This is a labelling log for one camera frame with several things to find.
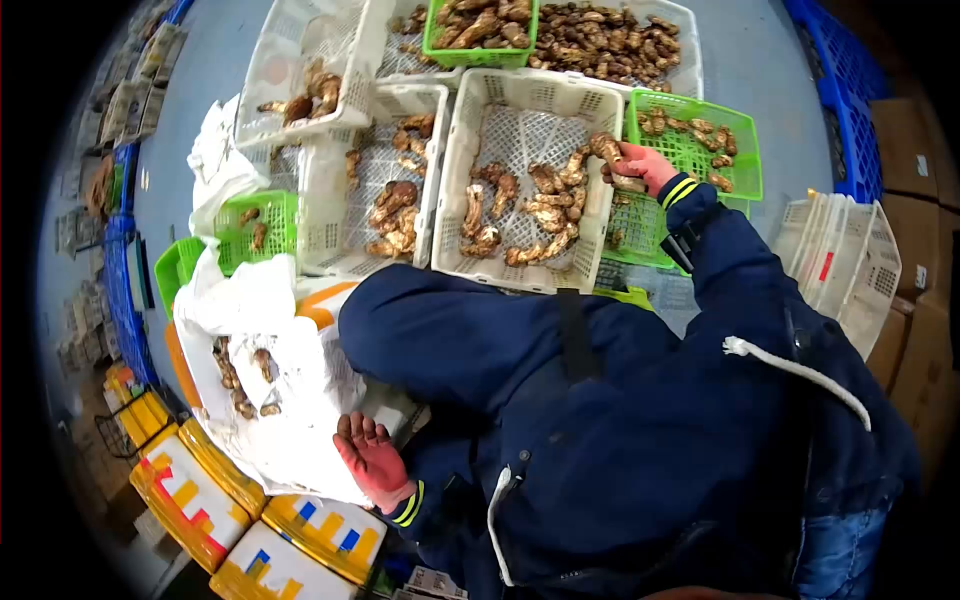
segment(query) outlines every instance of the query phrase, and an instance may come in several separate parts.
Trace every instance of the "cardboard box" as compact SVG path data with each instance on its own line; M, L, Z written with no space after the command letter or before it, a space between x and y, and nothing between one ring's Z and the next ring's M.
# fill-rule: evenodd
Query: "cardboard box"
M180 50L183 49L184 42L186 42L186 31L178 28L177 35L170 44L170 50L167 51L167 56L163 60L163 64L154 76L155 84L166 84L170 81L170 74L173 73L174 65L177 64L177 59L180 57Z
M867 359L867 368L887 395L893 389L897 370L900 368L909 325L906 315L891 308Z
M930 138L917 105L907 98L870 104L880 151L883 188L937 198L937 177Z
M925 487L933 481L960 417L952 360L947 297L924 294L917 300L890 401L913 430Z
M940 206L934 202L884 194L880 200L890 229L900 250L900 283L897 294L915 300L920 294L937 288Z
M953 151L947 134L940 125L937 110L924 94L915 94L915 101L930 138L933 164L937 172L937 198L941 205L960 208L960 174L957 173Z

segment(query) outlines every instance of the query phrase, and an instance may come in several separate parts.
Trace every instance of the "black strap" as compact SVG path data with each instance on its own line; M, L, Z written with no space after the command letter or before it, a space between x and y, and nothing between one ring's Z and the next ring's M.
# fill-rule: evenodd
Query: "black strap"
M726 206L720 203L714 203L713 206L698 213L695 217L684 223L676 233L666 236L660 247L667 256L673 258L681 269L687 273L693 273L693 263L690 261L690 255L693 249L697 247L700 236L703 234L707 225L713 222L727 210Z
M560 342L564 349L566 376L571 383L599 378L600 363L590 346L587 322L580 306L580 291L570 288L557 290L560 303Z

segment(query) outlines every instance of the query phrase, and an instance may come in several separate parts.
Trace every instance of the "gray floor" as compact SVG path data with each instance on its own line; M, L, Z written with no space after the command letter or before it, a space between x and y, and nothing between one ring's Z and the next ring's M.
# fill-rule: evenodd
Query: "gray floor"
M832 187L826 127L800 42L780 0L683 0L681 4L697 16L706 99L756 120L765 200L754 204L752 222L769 240L778 230L788 200L805 197L808 187ZM271 0L197 0L183 22L189 37L170 81L158 130L143 142L137 174L134 213L151 265L173 239L188 235L193 175L186 156L213 102L226 101L240 91L270 6ZM54 252L54 219L73 205L74 201L62 197L55 181L39 241L36 331L44 350L46 399L54 415L61 415L73 398L71 382L61 375L54 354L55 344L65 335L61 307L80 281L89 277L85 256L72 261ZM152 270L150 276L156 293ZM654 291L658 312L683 332L695 312L688 279L631 268L628 280ZM166 316L161 308L147 313L156 370L182 397L163 340ZM156 580L152 575L145 577Z

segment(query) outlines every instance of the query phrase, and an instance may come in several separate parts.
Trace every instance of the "white plastic bag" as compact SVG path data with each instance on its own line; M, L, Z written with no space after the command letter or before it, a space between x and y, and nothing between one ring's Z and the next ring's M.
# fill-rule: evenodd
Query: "white plastic bag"
M314 319L295 316L293 256L244 263L227 279L218 255L206 248L174 302L183 355L204 406L195 411L197 420L267 494L312 493L371 506L331 441L340 415L357 410L366 392L340 348L335 323L357 281L324 279L324 289L335 293L319 305L333 321L318 330ZM246 420L234 410L212 354L218 335L232 336L230 359L251 401L278 401L280 414ZM269 346L276 363L270 384L250 358L259 344Z

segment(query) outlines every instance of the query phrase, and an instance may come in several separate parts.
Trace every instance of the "white plastic crate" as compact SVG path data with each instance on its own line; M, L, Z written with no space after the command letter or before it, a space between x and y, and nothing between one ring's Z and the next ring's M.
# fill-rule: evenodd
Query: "white plastic crate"
M833 268L833 261L840 253L846 241L847 216L851 204L856 204L850 196L831 194L829 196L829 216L824 227L824 234L813 254L813 268L806 280L801 282L800 293L806 302L814 309L817 308L821 294L827 283L828 275ZM859 252L860 246L853 249Z
M795 208L804 205L809 210ZM798 215L804 213L806 222L801 224ZM805 229L805 240L797 248L791 239L798 227ZM815 281L808 276L806 286L801 285L804 300L836 319L866 360L883 328L901 270L897 241L879 202L855 204L839 194L817 194L809 201L791 203L772 248L784 266L790 253L809 257L806 268Z
M371 102L371 130L338 130L304 140L299 160L300 215L297 230L297 260L303 273L311 275L363 276L395 262L371 256L364 246L380 239L367 223L373 201L390 180L417 184L415 229L417 246L413 265L424 268L430 261L434 213L440 183L441 157L449 123L445 86L439 84L379 85ZM396 121L402 117L435 112L433 135L426 144L427 171L421 179L396 159L391 145ZM359 140L361 160L357 167L360 185L349 190L346 153Z
M806 239L801 244L798 251L798 264L794 273L790 274L800 286L801 293L804 290L806 282L810 279L816 267L817 251L820 250L824 241L824 236L830 224L830 216L833 214L833 201L831 196L817 194L815 198L814 211L811 214L813 220L810 230L807 232Z
M253 48L240 95L238 148L291 142L330 127L367 127L376 70L383 60L395 0L274 0ZM257 112L304 92L303 70L323 57L343 78L337 109L283 128L283 115Z
M393 17L403 17L405 20L418 5L426 4L426 0L396 0ZM383 62L376 71L376 82L378 84L443 84L450 89L460 87L460 80L464 77L465 68L458 66L450 71L438 64L423 65L417 62L414 55L400 52L399 45L402 42L415 44L420 48L423 42L423 32L419 34L395 34L390 31L387 34L387 47L383 51ZM416 75L406 75L403 71L406 69L420 69L426 73Z
M594 132L609 132L620 139L623 99L592 80L572 80L561 73L529 70L469 69L464 75L447 140L444 174L437 206L433 242L433 269L499 287L554 294L557 288L593 290L603 251L613 188L603 182L603 161L587 163L587 203L579 223L580 236L548 266L508 267L504 252L511 246L548 242L537 221L527 214L507 210L490 221L493 190L485 194L485 223L496 225L503 243L488 258L460 254L460 225L467 213L466 189L470 168L499 160L518 179L516 202L532 198L531 162L563 167L570 154Z
M857 259L856 275L843 298L837 321L853 347L866 360L883 328L890 304L900 282L900 251L880 203L875 210L870 233Z
M677 41L680 42L680 52L683 60L680 66L670 70L666 80L673 87L671 93L696 98L697 100L704 99L704 60L700 53L697 18L693 15L692 10L668 2L668 0L593 0L591 4L611 9L619 9L625 6L634 12L634 16L641 24L646 23L648 14L654 14L680 27ZM587 79L592 84L612 89L623 96L626 101L630 100L630 92L634 90L629 85L586 78L583 73L577 71L565 71L564 73L570 77Z
M780 233L771 246L774 254L780 257L783 272L793 276L794 267L799 262L798 255L804 236L811 227L810 214L815 203L813 200L796 200L788 203L780 222Z

